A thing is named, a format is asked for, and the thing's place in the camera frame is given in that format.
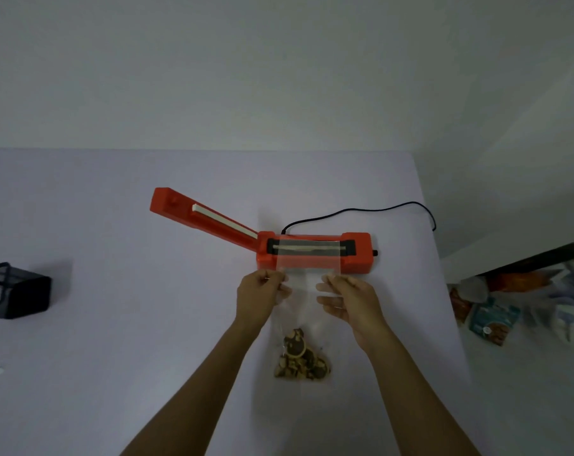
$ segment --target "white table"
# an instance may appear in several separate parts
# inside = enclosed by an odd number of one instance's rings
[[[274,231],[349,206],[423,202],[406,153],[0,150],[0,262],[55,278],[46,313],[0,320],[0,455],[119,453],[232,321],[255,256],[150,213],[154,187]],[[428,215],[407,206],[292,229],[345,231],[372,234],[380,254],[367,280],[385,315],[486,452]],[[208,454],[397,453],[373,371],[348,326],[336,330],[346,366],[322,399],[298,400],[272,378],[266,327]]]

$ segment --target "hand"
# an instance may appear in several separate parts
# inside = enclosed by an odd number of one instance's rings
[[[286,281],[285,274],[277,270],[258,270],[244,276],[237,290],[235,324],[257,337],[276,305],[277,296],[284,299],[291,294],[291,288],[282,284]]]
[[[317,291],[339,294],[341,297],[319,296],[317,302],[330,315],[344,320],[353,329],[354,339],[367,354],[379,342],[389,325],[373,286],[349,275],[324,275]]]

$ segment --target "teal food package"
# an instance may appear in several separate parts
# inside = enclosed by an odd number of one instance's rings
[[[520,312],[517,307],[496,304],[496,300],[490,297],[486,304],[475,306],[469,328],[488,341],[503,345]]]

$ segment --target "forearm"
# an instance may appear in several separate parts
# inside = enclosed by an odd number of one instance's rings
[[[391,330],[368,356],[403,456],[479,454]]]
[[[204,455],[255,334],[232,325],[123,455]]]

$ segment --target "person's left arm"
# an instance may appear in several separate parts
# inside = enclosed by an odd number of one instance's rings
[[[139,431],[123,456],[204,455],[238,370],[276,304],[284,274],[258,270],[238,287],[237,315],[215,348],[169,402]]]

